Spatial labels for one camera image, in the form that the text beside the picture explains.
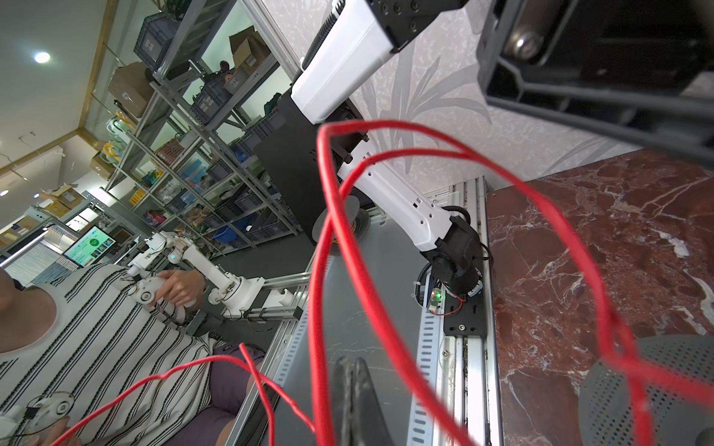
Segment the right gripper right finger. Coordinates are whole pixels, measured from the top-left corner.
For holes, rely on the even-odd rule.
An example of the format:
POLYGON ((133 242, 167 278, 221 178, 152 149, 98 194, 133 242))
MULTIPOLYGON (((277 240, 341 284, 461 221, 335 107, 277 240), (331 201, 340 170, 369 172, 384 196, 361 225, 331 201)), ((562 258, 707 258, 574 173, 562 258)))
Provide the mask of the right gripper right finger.
POLYGON ((355 362, 354 375, 354 444, 366 446, 394 445, 381 410, 379 398, 363 358, 355 362))

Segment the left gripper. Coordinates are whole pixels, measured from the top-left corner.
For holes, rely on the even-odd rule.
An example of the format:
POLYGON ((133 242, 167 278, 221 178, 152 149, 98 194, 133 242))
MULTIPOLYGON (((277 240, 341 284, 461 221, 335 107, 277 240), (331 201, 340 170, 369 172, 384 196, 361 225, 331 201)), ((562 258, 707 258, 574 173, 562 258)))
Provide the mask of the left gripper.
POLYGON ((495 1, 477 59, 492 106, 713 164, 710 1, 495 1))

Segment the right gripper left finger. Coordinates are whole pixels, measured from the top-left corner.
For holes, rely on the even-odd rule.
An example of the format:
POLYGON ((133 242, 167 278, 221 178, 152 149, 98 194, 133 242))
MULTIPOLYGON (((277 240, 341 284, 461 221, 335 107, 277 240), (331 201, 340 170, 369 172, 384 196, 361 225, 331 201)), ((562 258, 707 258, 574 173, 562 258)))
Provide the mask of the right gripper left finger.
POLYGON ((340 357, 332 369, 332 424, 336 445, 353 444, 353 416, 360 388, 357 362, 340 357))

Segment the grey perforated spool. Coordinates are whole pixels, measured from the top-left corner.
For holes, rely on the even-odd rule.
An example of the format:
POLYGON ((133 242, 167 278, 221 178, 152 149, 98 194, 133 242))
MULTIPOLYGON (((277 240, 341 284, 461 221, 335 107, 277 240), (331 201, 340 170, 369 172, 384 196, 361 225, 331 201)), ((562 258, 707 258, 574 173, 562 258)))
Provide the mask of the grey perforated spool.
MULTIPOLYGON (((713 382, 713 337, 651 336, 636 341, 641 357, 675 372, 713 382)), ((646 388, 656 445, 711 445, 713 411, 658 388, 646 388)), ((578 424, 584 445, 633 445, 634 423, 625 377, 602 360, 581 386, 578 424)))

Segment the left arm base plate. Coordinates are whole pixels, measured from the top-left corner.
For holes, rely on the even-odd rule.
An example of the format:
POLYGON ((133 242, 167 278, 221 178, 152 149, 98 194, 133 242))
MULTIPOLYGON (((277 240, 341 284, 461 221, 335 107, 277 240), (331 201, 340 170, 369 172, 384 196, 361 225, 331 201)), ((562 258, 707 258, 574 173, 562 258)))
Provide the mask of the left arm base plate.
POLYGON ((483 282, 466 295, 455 295, 445 285, 443 330, 446 336, 486 338, 487 323, 483 282))

